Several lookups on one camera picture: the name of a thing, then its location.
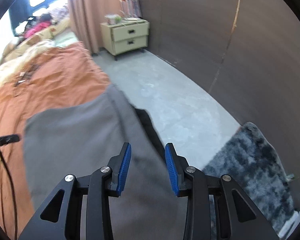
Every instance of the curtain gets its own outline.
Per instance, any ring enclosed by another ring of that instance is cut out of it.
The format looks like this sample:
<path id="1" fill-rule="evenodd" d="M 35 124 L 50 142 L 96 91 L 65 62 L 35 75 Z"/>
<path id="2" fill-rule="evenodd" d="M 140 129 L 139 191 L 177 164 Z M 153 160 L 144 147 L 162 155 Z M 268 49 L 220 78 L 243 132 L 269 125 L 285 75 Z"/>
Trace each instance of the curtain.
<path id="1" fill-rule="evenodd" d="M 120 13 L 119 0 L 68 0 L 71 28 L 91 53 L 102 47 L 100 23 L 106 14 Z"/>

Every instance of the cable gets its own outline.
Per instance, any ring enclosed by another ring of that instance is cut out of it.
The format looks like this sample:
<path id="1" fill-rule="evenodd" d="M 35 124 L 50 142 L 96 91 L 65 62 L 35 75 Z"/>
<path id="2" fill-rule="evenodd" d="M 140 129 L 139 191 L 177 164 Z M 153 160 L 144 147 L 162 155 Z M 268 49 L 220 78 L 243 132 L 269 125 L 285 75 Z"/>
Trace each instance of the cable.
<path id="1" fill-rule="evenodd" d="M 0 150 L 0 159 L 1 159 L 1 162 L 2 162 L 2 164 L 4 166 L 4 169 L 7 172 L 7 175 L 8 175 L 8 178 L 9 178 L 9 182 L 10 182 L 10 186 L 11 186 L 12 202 L 13 202 L 13 209 L 14 209 L 14 240 L 17 240 L 17 235 L 18 235 L 18 216 L 17 216 L 16 194 L 15 194 L 15 191 L 14 191 L 14 185 L 13 185 L 11 173 L 9 171 L 9 168 L 7 166 L 6 161 L 3 158 L 1 150 Z"/>

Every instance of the black cloth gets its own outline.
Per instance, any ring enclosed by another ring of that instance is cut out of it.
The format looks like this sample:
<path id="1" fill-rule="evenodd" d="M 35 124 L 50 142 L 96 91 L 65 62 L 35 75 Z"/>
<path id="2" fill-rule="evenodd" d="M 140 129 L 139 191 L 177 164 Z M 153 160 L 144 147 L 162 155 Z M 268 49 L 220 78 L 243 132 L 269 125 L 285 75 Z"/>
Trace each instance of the black cloth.
<path id="1" fill-rule="evenodd" d="M 136 112 L 136 115 L 141 123 L 143 130 L 146 132 L 149 141 L 152 143 L 153 147 L 157 150 L 159 156 L 165 162 L 164 146 L 152 125 L 149 114 L 144 109 L 138 109 L 135 108 L 134 106 L 132 107 L 134 108 L 134 111 Z"/>

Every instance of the rug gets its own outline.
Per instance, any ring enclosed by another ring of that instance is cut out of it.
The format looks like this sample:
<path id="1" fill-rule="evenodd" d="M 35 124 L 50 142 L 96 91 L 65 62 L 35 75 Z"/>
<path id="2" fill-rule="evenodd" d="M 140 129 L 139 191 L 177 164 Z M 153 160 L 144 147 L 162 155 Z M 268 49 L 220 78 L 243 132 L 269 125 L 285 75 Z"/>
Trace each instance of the rug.
<path id="1" fill-rule="evenodd" d="M 276 233 L 293 215 L 293 201 L 280 159 L 258 127 L 251 122 L 245 123 L 202 171 L 215 177 L 231 175 Z M 215 220 L 211 224 L 213 235 Z"/>

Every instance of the brown wall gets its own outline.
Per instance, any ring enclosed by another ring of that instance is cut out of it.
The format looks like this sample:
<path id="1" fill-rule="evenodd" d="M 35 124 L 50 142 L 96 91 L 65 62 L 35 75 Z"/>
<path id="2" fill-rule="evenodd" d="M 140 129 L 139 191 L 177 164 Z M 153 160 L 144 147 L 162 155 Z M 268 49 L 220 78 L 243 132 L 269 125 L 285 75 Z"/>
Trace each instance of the brown wall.
<path id="1" fill-rule="evenodd" d="M 300 209 L 300 22 L 283 0 L 140 0 L 149 51 L 276 148 Z"/>

